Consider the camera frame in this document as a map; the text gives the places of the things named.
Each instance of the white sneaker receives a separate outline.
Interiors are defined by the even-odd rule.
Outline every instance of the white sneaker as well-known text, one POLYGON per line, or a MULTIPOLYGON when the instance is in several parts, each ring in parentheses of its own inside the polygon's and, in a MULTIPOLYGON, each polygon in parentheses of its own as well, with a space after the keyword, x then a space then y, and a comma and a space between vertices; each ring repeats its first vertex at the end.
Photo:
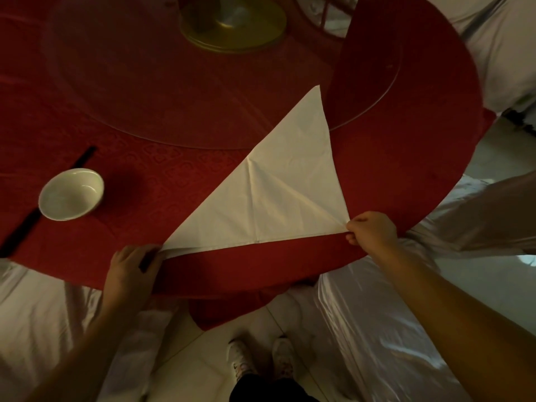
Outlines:
POLYGON ((278 338, 272 347, 274 380, 294 378, 294 348, 286 337, 278 338))
POLYGON ((238 382, 245 374, 257 374, 257 370, 251 358, 251 351, 240 340, 231 340, 227 346, 227 363, 231 367, 231 373, 238 382))

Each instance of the folded napkin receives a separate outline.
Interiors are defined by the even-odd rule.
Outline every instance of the folded napkin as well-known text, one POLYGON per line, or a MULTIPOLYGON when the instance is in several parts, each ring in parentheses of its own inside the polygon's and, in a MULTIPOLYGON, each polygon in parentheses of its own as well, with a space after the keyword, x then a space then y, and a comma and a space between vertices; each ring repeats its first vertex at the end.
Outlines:
POLYGON ((167 258, 345 232, 350 219, 314 87, 164 243, 167 258))

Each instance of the white bowl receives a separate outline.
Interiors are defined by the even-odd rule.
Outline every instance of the white bowl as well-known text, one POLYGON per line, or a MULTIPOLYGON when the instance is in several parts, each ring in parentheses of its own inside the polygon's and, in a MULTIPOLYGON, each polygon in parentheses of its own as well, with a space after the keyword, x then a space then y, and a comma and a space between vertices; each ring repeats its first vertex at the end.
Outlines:
POLYGON ((97 207, 104 193, 102 177, 91 169, 69 169, 54 176, 39 194, 39 210, 50 220, 67 221, 97 207))

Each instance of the hand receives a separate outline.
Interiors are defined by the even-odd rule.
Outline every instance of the hand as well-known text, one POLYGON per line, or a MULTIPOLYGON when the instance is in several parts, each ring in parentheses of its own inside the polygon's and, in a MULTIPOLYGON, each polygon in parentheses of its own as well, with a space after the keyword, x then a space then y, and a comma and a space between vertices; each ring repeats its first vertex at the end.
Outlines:
POLYGON ((383 213, 364 212, 350 220, 346 228, 351 231, 346 235, 348 242, 370 255, 398 245, 397 228, 383 213))
POLYGON ((102 291, 102 312, 119 311, 134 316, 144 307, 164 261, 162 252, 154 254, 160 248, 154 244, 127 245, 114 254, 102 291), (153 258, 147 271, 142 272, 140 264, 146 256, 153 258))

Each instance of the chopsticks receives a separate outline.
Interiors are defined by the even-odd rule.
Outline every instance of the chopsticks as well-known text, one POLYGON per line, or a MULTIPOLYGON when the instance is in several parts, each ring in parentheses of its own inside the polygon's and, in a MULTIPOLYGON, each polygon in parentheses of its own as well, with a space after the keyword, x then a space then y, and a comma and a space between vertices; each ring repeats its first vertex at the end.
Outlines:
MULTIPOLYGON (((91 145, 87 148, 82 155, 74 162, 70 169, 82 168, 85 163, 93 156, 97 147, 91 145)), ((12 256, 17 250, 18 246, 28 236, 34 226, 41 218, 41 211, 38 207, 33 209, 23 221, 6 237, 2 245, 0 246, 0 258, 7 258, 12 256)))

